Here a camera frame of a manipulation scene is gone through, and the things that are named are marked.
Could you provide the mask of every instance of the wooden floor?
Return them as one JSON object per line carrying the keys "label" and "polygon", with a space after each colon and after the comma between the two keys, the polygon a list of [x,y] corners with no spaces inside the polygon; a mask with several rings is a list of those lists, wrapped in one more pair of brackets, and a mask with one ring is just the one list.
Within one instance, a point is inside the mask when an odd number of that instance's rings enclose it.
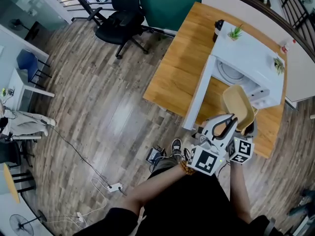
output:
{"label": "wooden floor", "polygon": [[[53,78],[44,85],[56,97],[35,97],[32,108],[56,119],[56,129],[111,184],[120,182],[128,192],[149,176],[145,158],[152,145],[169,151],[175,137],[182,138],[185,145],[192,140],[190,133],[180,128],[182,118],[142,98],[172,38],[146,32],[137,40],[150,49],[148,55],[128,44],[123,59],[116,60],[118,46],[97,39],[93,27],[94,23],[75,21],[51,36],[44,51],[50,54]],[[286,105],[271,159],[254,155],[244,166],[252,215],[275,218],[283,231],[300,221],[300,216],[288,218],[286,213],[300,202],[301,189],[315,186],[315,123],[309,119],[311,113],[315,113],[312,99],[300,103],[299,111]],[[33,210],[41,209],[49,221],[55,221],[64,218],[52,216],[75,216],[77,211],[85,214],[105,204],[91,184],[97,175],[56,132],[50,130],[32,150],[36,157],[31,171],[37,189],[25,197]],[[228,166],[219,179],[228,193]],[[124,198],[120,192],[102,192],[107,206],[88,215],[88,224],[103,218]],[[46,225],[56,235],[78,231],[66,222]]]}

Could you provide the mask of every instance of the bracelet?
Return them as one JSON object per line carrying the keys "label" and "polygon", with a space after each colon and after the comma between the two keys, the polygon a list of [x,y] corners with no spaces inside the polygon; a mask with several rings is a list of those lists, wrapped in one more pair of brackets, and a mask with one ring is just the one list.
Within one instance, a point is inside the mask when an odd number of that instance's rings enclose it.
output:
{"label": "bracelet", "polygon": [[181,161],[180,166],[183,169],[183,171],[185,171],[186,175],[191,176],[196,172],[194,169],[187,166],[187,161]]}

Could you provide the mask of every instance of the office chair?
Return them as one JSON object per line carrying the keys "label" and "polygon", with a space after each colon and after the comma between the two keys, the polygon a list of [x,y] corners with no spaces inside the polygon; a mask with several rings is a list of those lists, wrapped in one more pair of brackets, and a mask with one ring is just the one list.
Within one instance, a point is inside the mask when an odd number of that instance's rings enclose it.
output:
{"label": "office chair", "polygon": [[42,78],[40,75],[37,74],[37,72],[40,72],[42,74],[45,74],[47,77],[51,78],[50,75],[47,73],[44,73],[43,71],[40,71],[38,69],[38,62],[50,67],[46,63],[40,61],[33,53],[31,53],[28,50],[23,49],[19,55],[16,58],[16,61],[18,62],[18,67],[20,70],[27,70],[28,72],[28,82],[31,82],[41,88],[44,88],[43,86],[35,83],[32,81],[32,79],[36,76]]}
{"label": "office chair", "polygon": [[26,144],[22,142],[22,151],[16,142],[0,142],[0,163],[15,163],[16,165],[10,166],[11,168],[15,168],[21,165],[21,156],[26,159],[28,165],[33,167],[28,160],[28,155],[34,157],[33,154],[29,154],[26,151]]}
{"label": "office chair", "polygon": [[141,35],[144,31],[141,27],[144,21],[144,13],[139,6],[139,0],[112,0],[112,5],[117,11],[108,19],[100,14],[101,7],[88,17],[88,21],[94,19],[99,26],[95,35],[107,43],[120,45],[116,53],[117,59],[122,58],[119,53],[129,40],[139,47],[143,53],[148,54],[149,52],[133,38],[137,34]]}

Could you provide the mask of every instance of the blue chair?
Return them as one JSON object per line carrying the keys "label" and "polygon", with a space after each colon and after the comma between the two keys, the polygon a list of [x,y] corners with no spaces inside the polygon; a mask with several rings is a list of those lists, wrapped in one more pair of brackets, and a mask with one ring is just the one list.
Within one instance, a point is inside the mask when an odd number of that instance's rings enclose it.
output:
{"label": "blue chair", "polygon": [[40,78],[42,78],[42,76],[36,74],[37,72],[40,72],[44,75],[46,75],[47,77],[51,78],[50,75],[48,75],[47,73],[44,73],[43,71],[40,71],[38,69],[38,62],[50,67],[49,65],[47,65],[46,63],[40,61],[33,53],[31,53],[28,50],[23,49],[20,54],[18,55],[18,57],[16,58],[16,61],[18,62],[18,66],[20,70],[27,70],[28,72],[28,82],[31,82],[41,88],[44,88],[43,86],[35,83],[32,81],[32,79],[34,78],[34,76],[38,76]]}

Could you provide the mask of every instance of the black office chair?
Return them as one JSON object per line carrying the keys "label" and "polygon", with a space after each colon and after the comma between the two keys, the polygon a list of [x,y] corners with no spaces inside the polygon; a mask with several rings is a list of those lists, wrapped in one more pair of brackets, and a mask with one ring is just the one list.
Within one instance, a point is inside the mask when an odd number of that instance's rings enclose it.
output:
{"label": "black office chair", "polygon": [[10,166],[15,168],[21,165],[21,155],[26,159],[28,165],[32,167],[29,163],[28,155],[34,157],[34,155],[27,153],[26,143],[22,142],[22,151],[16,142],[0,142],[0,163],[15,163],[16,165]]}
{"label": "black office chair", "polygon": [[144,21],[144,13],[139,6],[139,0],[112,0],[112,5],[117,11],[109,16],[108,19],[100,14],[101,7],[88,17],[88,21],[94,19],[99,26],[95,35],[105,42],[120,45],[116,53],[117,59],[122,58],[119,53],[128,40],[131,40],[143,53],[148,54],[148,51],[133,38],[135,35],[141,35],[144,31],[141,27]]}

